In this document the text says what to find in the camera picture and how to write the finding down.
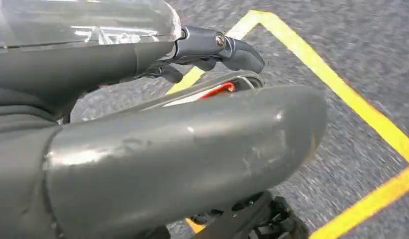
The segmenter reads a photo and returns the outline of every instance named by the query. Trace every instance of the yellow painted line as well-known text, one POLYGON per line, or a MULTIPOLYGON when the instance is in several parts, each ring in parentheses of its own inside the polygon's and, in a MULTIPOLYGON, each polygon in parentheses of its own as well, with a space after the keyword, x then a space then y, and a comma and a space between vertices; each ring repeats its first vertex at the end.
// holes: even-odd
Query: yellow painted line
POLYGON ((310 239, 338 238, 407 192, 409 167, 314 232, 310 239))
POLYGON ((261 23, 308 68, 369 124, 388 144, 409 162, 409 138, 386 116, 367 103, 357 92, 349 87, 325 61, 288 25, 270 12, 257 12, 262 16, 261 23))
MULTIPOLYGON (((231 30, 229 30, 226 35, 235 39, 242 39, 249 31, 251 31, 251 29, 254 28, 254 26, 256 26, 256 24, 259 22, 259 17, 259 15, 255 14, 245 15, 234 27, 231 28, 231 30)), ((193 67, 183 77, 182 81, 170 88, 166 94, 168 95, 187 89, 188 87, 194 85, 194 83, 198 81, 204 73, 205 72, 201 69, 193 67)))
MULTIPOLYGON (((350 108, 409 162, 409 138, 386 116, 349 87, 325 61, 287 24, 271 12, 249 11, 243 23, 250 31, 262 24, 327 84, 350 108)), ((311 239, 335 239, 365 221, 409 191, 409 168, 368 194, 311 235, 311 239)))
POLYGON ((195 224, 193 221, 191 221, 189 218, 186 218, 186 222, 189 224, 191 229, 193 230, 194 233, 198 233, 201 230, 205 229, 204 226, 195 224))

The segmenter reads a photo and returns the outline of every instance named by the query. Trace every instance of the red wire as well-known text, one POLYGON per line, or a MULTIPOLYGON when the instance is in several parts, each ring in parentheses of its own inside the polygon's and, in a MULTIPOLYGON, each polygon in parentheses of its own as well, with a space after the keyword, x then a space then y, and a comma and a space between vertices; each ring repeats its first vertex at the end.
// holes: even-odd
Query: red wire
POLYGON ((220 85, 218 88, 207 92, 205 95, 200 97, 200 99, 204 99, 204 98, 208 98, 208 97, 217 95, 218 93, 220 93, 221 91, 224 91, 224 90, 229 90, 230 92, 233 92, 233 91, 235 91, 235 86, 231 82, 225 82, 222 85, 220 85))

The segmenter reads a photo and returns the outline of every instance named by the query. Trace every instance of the scratch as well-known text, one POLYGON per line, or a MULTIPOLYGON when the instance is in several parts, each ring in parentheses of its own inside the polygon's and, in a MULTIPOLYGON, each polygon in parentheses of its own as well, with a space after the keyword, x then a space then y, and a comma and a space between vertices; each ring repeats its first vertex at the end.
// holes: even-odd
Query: scratch
POLYGON ((250 165, 250 163, 245 158, 242 158, 242 160, 243 160, 243 162, 245 164, 245 167, 247 169, 247 172, 246 172, 247 176, 251 177, 251 165, 250 165))

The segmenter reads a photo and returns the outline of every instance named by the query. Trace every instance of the gray plastic panel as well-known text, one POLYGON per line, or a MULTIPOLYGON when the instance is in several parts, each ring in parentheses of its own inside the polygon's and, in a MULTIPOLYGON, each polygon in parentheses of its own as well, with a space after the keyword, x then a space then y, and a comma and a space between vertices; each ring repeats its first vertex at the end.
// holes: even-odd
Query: gray plastic panel
POLYGON ((279 184, 325 127, 324 98, 304 86, 70 124, 48 154, 51 206, 68 238, 129 236, 279 184))

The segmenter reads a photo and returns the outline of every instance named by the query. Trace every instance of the gray plastic body panel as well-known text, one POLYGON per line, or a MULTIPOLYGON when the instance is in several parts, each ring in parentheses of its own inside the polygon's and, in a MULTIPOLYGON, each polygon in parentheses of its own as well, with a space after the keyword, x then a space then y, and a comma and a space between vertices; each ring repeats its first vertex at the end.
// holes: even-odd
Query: gray plastic body panel
POLYGON ((0 54, 0 106, 30 105, 59 118, 83 92, 141 74, 173 47, 151 42, 0 54))
POLYGON ((68 238, 126 237, 279 184, 325 127, 304 86, 70 124, 47 156, 51 207, 68 238))

